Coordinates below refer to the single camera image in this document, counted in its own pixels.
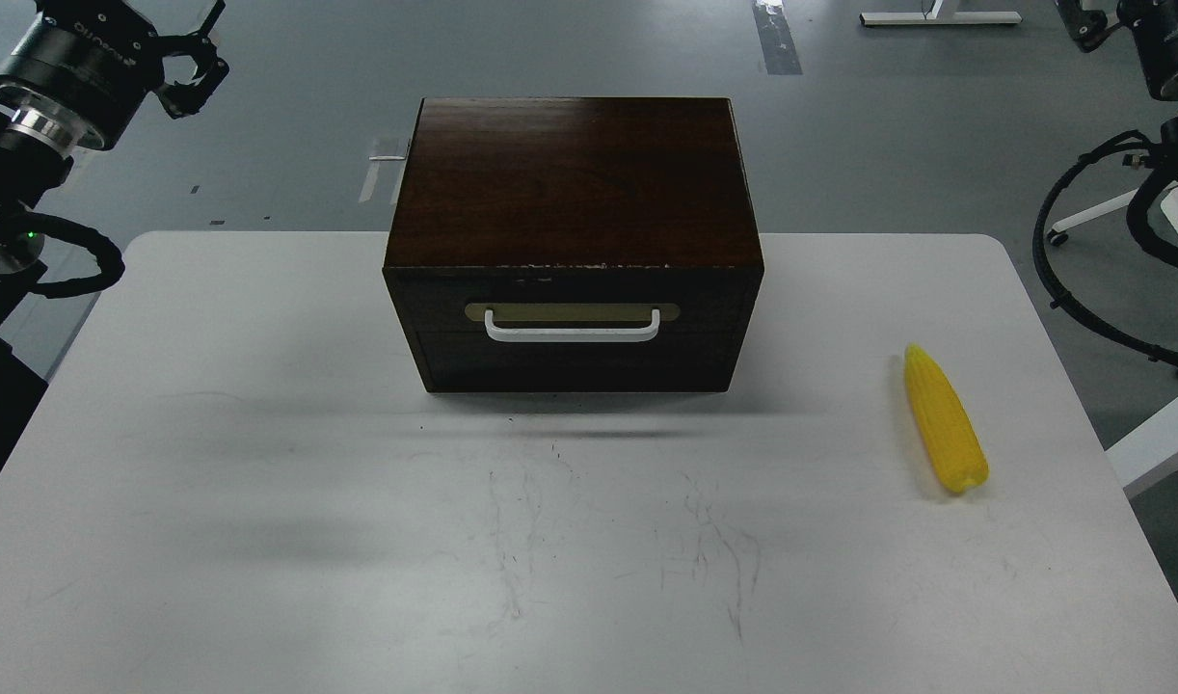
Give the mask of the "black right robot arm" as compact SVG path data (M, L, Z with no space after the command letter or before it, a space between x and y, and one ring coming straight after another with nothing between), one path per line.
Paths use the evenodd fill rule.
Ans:
M1149 95L1178 101L1178 1L1118 1L1113 21L1100 9L1084 8L1080 1L1058 1L1055 6L1066 34L1084 53L1099 48L1118 28L1127 28ZM1163 123L1162 140L1149 145L1147 166L1150 176L1129 203L1126 224L1141 251L1178 267L1178 246L1163 240L1149 224L1149 207L1163 189L1178 180L1178 115Z

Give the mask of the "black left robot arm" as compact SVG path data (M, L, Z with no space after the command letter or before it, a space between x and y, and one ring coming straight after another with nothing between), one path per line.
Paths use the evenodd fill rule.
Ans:
M107 152L148 93L171 118L194 115L229 75L213 28L223 1L201 26L158 34L126 1L39 1L29 29L0 67L0 280L37 267L52 238L81 247L94 276L38 282L37 295L99 293L123 277L123 255L95 229L51 214L38 203L61 186L77 148Z

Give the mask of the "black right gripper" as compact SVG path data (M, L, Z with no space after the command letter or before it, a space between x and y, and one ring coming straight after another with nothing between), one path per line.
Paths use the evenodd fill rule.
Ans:
M1119 29L1119 1L1057 0L1066 35L1084 54L1094 52Z

